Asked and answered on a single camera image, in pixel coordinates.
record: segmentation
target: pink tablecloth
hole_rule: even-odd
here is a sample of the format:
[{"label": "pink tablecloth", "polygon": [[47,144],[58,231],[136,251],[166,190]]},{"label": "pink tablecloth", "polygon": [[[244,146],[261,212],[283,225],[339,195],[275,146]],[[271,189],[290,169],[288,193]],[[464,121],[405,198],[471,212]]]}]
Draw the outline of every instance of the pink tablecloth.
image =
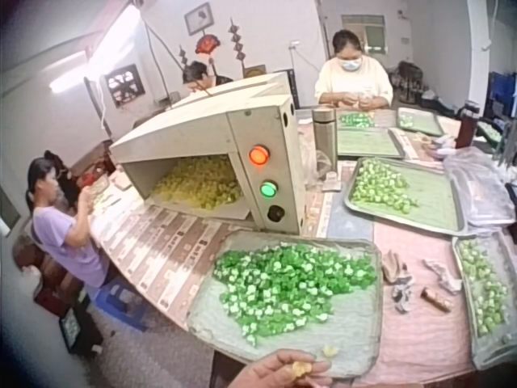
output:
[{"label": "pink tablecloth", "polygon": [[[473,370],[470,333],[464,295],[451,296],[437,284],[436,275],[422,264],[433,259],[458,276],[450,238],[437,238],[376,222],[374,242],[384,253],[398,252],[415,277],[411,312],[399,314],[385,286],[380,354],[373,369],[360,378],[363,384],[402,384],[436,381]],[[446,314],[420,298],[429,287],[454,303]]]}]

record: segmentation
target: black hair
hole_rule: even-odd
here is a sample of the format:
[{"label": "black hair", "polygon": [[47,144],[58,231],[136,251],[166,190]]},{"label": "black hair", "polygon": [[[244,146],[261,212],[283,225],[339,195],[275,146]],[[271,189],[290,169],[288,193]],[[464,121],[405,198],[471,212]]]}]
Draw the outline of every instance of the black hair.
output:
[{"label": "black hair", "polygon": [[351,44],[359,51],[363,51],[361,42],[354,32],[349,30],[341,30],[334,34],[334,38],[332,38],[332,45],[334,46],[334,52],[336,54],[343,50],[347,44]]},{"label": "black hair", "polygon": [[68,170],[63,163],[63,160],[53,152],[46,150],[43,154],[43,157],[53,163],[54,167],[56,168],[56,172],[61,170]]},{"label": "black hair", "polygon": [[208,75],[208,67],[204,63],[193,61],[183,70],[183,83],[200,81],[203,79],[203,74]]},{"label": "black hair", "polygon": [[54,165],[51,161],[45,158],[36,158],[31,162],[29,171],[27,173],[27,185],[28,189],[25,192],[25,201],[27,206],[32,213],[34,210],[34,193],[36,191],[36,183],[40,179],[45,179],[47,174],[52,171]]}]

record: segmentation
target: window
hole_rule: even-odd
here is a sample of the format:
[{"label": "window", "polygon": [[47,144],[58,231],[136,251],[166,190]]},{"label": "window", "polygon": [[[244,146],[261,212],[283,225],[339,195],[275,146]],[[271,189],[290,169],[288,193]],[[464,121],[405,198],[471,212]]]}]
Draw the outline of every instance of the window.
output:
[{"label": "window", "polygon": [[385,17],[382,15],[342,15],[343,28],[354,32],[367,54],[386,54]]},{"label": "window", "polygon": [[117,108],[133,101],[145,90],[136,65],[129,65],[112,71],[106,76],[107,88]]},{"label": "window", "polygon": [[0,234],[7,236],[19,220],[19,214],[6,193],[0,188]]}]

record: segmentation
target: white shirt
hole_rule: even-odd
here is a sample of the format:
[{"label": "white shirt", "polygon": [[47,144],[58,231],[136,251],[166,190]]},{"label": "white shirt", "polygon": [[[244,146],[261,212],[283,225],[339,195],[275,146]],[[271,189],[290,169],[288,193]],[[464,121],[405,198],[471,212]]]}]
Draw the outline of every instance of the white shirt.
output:
[{"label": "white shirt", "polygon": [[391,105],[393,88],[386,70],[379,61],[363,55],[363,63],[356,71],[346,71],[343,61],[332,58],[325,62],[316,82],[316,99],[323,93],[349,92],[363,97],[384,97]]}]

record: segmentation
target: black button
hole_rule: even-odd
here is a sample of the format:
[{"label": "black button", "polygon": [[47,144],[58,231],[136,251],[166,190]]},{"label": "black button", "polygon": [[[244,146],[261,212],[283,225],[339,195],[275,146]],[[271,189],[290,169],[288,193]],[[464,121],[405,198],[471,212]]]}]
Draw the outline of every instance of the black button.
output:
[{"label": "black button", "polygon": [[267,212],[267,218],[269,218],[273,222],[280,222],[282,218],[285,216],[284,208],[281,208],[277,205],[272,205]]}]

